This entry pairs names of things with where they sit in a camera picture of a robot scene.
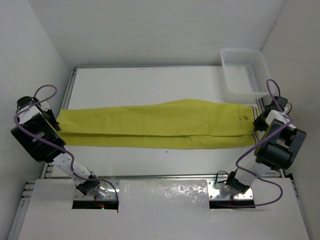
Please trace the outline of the yellow trousers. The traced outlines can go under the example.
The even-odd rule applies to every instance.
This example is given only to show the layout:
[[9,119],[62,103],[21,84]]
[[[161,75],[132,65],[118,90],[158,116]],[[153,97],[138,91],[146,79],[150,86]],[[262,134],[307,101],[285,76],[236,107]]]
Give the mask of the yellow trousers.
[[254,106],[182,99],[154,105],[63,109],[57,118],[69,146],[221,149],[253,146]]

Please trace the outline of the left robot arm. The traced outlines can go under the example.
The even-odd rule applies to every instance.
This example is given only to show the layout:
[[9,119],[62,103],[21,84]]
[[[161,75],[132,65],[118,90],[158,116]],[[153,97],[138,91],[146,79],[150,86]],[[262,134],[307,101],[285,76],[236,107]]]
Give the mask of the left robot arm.
[[61,128],[47,101],[38,102],[34,96],[21,97],[15,113],[16,127],[10,132],[35,161],[58,167],[83,195],[102,197],[98,178],[65,149],[66,143],[58,135]]

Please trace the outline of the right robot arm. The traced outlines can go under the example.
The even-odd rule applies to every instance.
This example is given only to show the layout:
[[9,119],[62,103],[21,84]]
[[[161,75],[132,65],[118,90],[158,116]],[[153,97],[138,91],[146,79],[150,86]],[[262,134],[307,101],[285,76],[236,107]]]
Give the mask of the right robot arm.
[[286,170],[292,165],[307,134],[289,123],[287,104],[286,98],[276,96],[254,120],[254,130],[264,132],[261,145],[254,150],[255,159],[230,172],[225,181],[214,181],[213,187],[222,198],[245,194],[267,172]]

